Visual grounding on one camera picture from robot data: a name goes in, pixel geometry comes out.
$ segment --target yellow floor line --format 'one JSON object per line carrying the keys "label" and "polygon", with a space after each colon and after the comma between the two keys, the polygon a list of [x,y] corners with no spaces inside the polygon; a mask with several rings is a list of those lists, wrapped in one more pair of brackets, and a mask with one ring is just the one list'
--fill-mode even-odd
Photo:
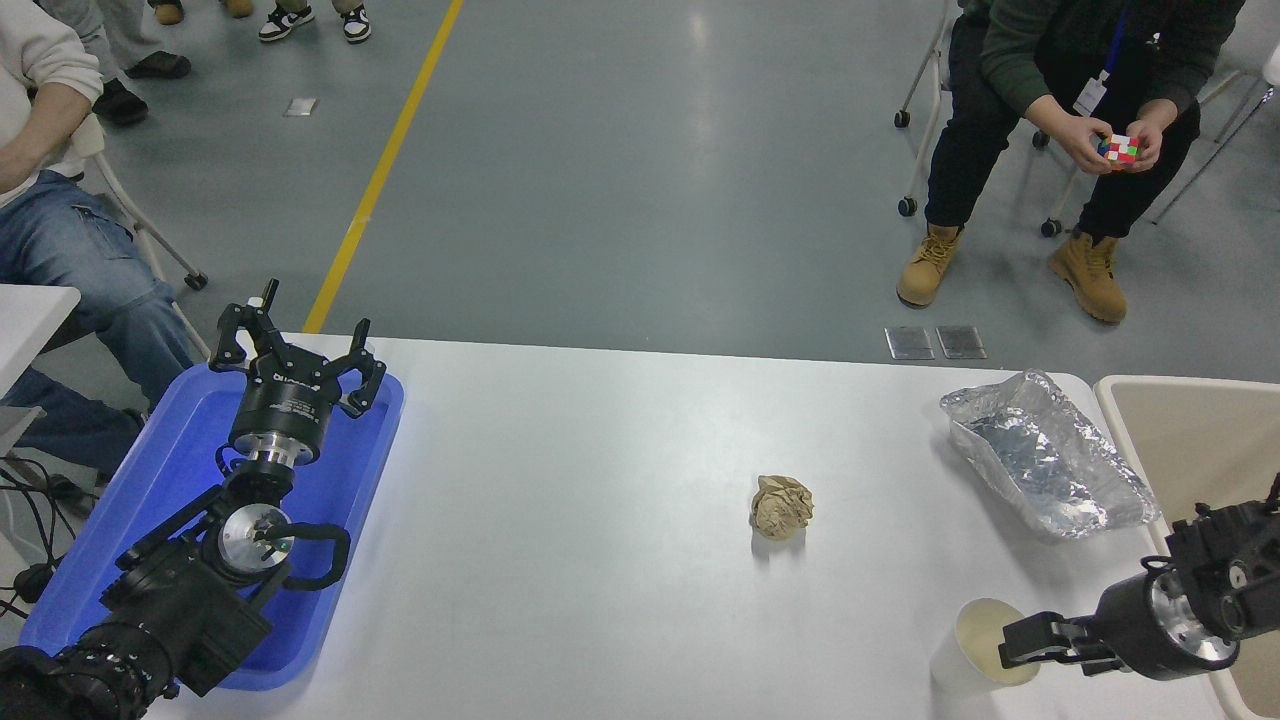
{"label": "yellow floor line", "polygon": [[408,127],[413,123],[413,115],[417,114],[422,94],[426,92],[426,86],[431,82],[431,73],[435,72],[435,64],[440,60],[444,44],[449,41],[449,33],[453,32],[453,22],[457,19],[458,10],[461,9],[462,0],[453,0],[449,3],[448,12],[444,13],[444,22],[440,23],[440,29],[435,33],[435,40],[431,42],[431,49],[426,53],[426,59],[422,60],[422,68],[417,72],[417,79],[413,81],[413,88],[410,90],[408,99],[401,109],[396,127],[392,129],[392,136],[387,138],[387,146],[383,147],[383,156],[379,158],[378,167],[374,168],[374,176],[369,178],[369,186],[365,187],[365,195],[360,199],[360,206],[356,208],[356,217],[352,218],[351,225],[347,227],[347,234],[342,238],[338,255],[333,259],[333,264],[329,265],[329,273],[324,278],[324,284],[320,286],[316,301],[311,305],[311,313],[307,314],[307,322],[302,325],[302,332],[305,333],[320,332],[325,318],[329,316],[329,309],[333,307],[334,297],[338,296],[338,288],[342,287],[342,281],[347,277],[347,268],[351,266],[351,259],[356,255],[356,247],[360,245],[360,238],[365,234],[365,227],[374,214],[378,197],[383,193],[387,176],[390,174],[392,165],[396,164],[396,156],[399,155],[401,145],[404,142]]}

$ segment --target white paper cup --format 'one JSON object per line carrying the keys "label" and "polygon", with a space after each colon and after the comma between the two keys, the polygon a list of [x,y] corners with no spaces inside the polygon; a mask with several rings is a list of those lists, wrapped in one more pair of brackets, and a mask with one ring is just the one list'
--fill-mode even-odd
{"label": "white paper cup", "polygon": [[938,687],[952,694],[979,694],[1029,682],[1039,665],[1006,670],[1000,665],[1005,625],[1023,619],[1009,603],[989,597],[968,602],[956,615],[929,662]]}

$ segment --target lanyard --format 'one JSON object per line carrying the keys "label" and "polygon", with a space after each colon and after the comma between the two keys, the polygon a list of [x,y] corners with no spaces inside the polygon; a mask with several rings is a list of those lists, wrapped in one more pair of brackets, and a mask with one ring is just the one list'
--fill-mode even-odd
{"label": "lanyard", "polygon": [[1120,10],[1120,22],[1116,23],[1116,33],[1111,37],[1111,50],[1107,53],[1107,64],[1102,67],[1102,72],[1098,74],[1098,79],[1106,82],[1111,73],[1116,69],[1116,61],[1120,59],[1120,42],[1124,40],[1124,26],[1129,19],[1129,3],[1124,4],[1124,9]]}

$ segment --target black pants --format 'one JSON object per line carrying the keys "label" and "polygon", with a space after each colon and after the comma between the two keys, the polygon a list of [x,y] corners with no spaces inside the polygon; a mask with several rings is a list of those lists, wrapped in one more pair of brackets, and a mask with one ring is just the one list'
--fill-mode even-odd
{"label": "black pants", "polygon": [[[929,172],[929,204],[924,217],[936,225],[955,227],[969,222],[996,159],[1009,147],[1009,133],[1019,117],[983,79],[978,67],[987,24],[961,17],[951,36],[952,117],[942,129]],[[1120,135],[1138,117],[1151,79],[1153,49],[1125,46],[1116,72],[1107,79],[1107,94],[1093,117],[1111,124]],[[1070,55],[1042,45],[1036,64],[1053,97],[1070,109],[1080,88],[1102,69],[1106,58]],[[1199,105],[1192,104],[1164,133],[1160,160],[1144,173],[1111,173],[1098,178],[1093,196],[1080,211],[1076,227],[1094,238],[1124,237],[1165,190],[1192,141],[1199,136]]]}

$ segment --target blue tray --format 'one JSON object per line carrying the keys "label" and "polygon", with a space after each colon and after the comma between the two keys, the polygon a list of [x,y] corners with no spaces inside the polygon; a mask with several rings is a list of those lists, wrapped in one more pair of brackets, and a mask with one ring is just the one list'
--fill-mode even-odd
{"label": "blue tray", "polygon": [[[355,383],[347,380],[355,378],[343,378],[343,387],[352,389]],[[99,597],[120,575],[115,559],[197,495],[221,484],[214,450],[227,442],[243,392],[243,374],[204,365],[174,380],[33,609],[22,644],[52,655],[106,618]],[[342,525],[355,551],[403,405],[399,382],[385,375],[372,409],[358,420],[334,409],[320,459],[297,469],[294,489],[282,503],[293,521]],[[332,543],[303,542],[289,562],[296,575],[319,577],[330,553]],[[279,591],[262,609],[271,634],[219,687],[266,691],[292,680],[320,650],[342,585]]]}

